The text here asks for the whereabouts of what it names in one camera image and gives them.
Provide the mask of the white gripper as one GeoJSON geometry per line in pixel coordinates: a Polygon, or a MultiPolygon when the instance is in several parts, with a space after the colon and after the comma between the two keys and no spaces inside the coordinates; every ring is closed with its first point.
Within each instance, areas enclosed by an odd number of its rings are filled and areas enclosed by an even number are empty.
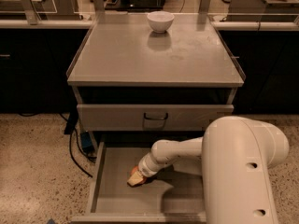
{"type": "Polygon", "coordinates": [[[163,163],[159,163],[151,153],[146,154],[138,164],[138,170],[131,174],[127,183],[129,186],[134,187],[142,185],[146,181],[146,177],[152,177],[156,175],[160,170],[164,168],[163,163]]]}

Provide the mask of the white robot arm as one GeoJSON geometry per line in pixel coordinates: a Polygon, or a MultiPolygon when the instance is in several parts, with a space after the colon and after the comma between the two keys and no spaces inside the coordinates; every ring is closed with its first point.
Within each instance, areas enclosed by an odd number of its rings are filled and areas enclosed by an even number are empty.
{"type": "Polygon", "coordinates": [[[155,142],[131,171],[128,184],[143,184],[180,158],[199,158],[206,224],[278,224],[268,169],[284,162],[288,153],[288,139],[278,127],[223,117],[200,138],[155,142]]]}

